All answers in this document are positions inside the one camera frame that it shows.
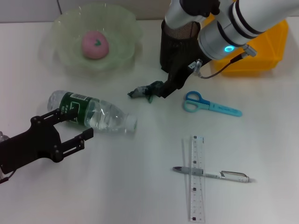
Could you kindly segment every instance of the ruler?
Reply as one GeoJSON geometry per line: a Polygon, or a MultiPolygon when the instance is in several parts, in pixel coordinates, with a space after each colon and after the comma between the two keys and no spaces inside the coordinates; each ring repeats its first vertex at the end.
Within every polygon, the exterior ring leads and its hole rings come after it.
{"type": "Polygon", "coordinates": [[[193,168],[204,169],[204,138],[198,136],[191,137],[191,153],[190,153],[190,221],[196,223],[205,223],[205,178],[202,176],[192,175],[193,168]]]}

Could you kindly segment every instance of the pink object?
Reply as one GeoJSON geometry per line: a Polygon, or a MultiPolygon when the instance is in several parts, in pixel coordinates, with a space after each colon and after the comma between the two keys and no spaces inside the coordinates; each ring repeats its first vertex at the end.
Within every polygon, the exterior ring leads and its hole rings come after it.
{"type": "Polygon", "coordinates": [[[85,57],[100,59],[109,53],[109,43],[99,31],[88,31],[82,40],[82,52],[85,57]]]}

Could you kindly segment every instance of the clear bowl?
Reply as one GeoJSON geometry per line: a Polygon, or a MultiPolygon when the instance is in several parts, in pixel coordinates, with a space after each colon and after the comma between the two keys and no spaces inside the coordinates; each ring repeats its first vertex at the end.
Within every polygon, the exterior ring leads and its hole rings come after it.
{"type": "Polygon", "coordinates": [[[60,61],[71,68],[103,71],[122,65],[135,53],[142,31],[133,13],[118,5],[91,3],[63,13],[53,23],[52,37],[60,61]],[[109,42],[106,57],[93,60],[83,56],[82,37],[100,31],[109,42]]]}

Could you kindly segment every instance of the yellow box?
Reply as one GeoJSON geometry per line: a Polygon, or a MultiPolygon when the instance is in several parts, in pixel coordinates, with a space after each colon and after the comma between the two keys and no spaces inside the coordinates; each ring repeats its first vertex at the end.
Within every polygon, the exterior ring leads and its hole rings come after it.
{"type": "MultiPolygon", "coordinates": [[[[205,20],[204,24],[209,24],[213,19],[214,17],[211,15],[205,20]]],[[[228,66],[222,74],[235,77],[258,76],[260,71],[275,68],[277,63],[283,59],[287,35],[288,24],[284,20],[248,42],[248,44],[257,51],[257,56],[248,56],[228,66]]],[[[227,65],[233,57],[242,52],[244,52],[243,49],[239,48],[221,60],[212,61],[215,70],[219,71],[227,65]]]]}

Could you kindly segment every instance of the white tabletop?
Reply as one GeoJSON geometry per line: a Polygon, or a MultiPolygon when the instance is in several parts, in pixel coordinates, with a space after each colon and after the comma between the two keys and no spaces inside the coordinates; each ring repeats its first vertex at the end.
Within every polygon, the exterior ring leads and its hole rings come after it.
{"type": "MultiPolygon", "coordinates": [[[[0,130],[12,137],[30,118],[46,113],[55,90],[105,99],[138,117],[134,137],[96,134],[85,150],[61,163],[40,159],[0,185],[1,224],[185,224],[182,138],[206,139],[206,170],[243,172],[256,183],[206,179],[207,224],[294,224],[299,204],[299,18],[289,18],[284,60],[260,78],[189,77],[167,99],[131,100],[127,92],[156,80],[161,21],[141,21],[144,36],[135,61],[98,79],[45,66],[39,51],[51,23],[0,24],[0,130]],[[242,110],[236,118],[182,109],[183,96],[242,110]]],[[[211,73],[209,66],[202,69],[211,73]]],[[[57,125],[63,141],[79,134],[57,125]]]]}

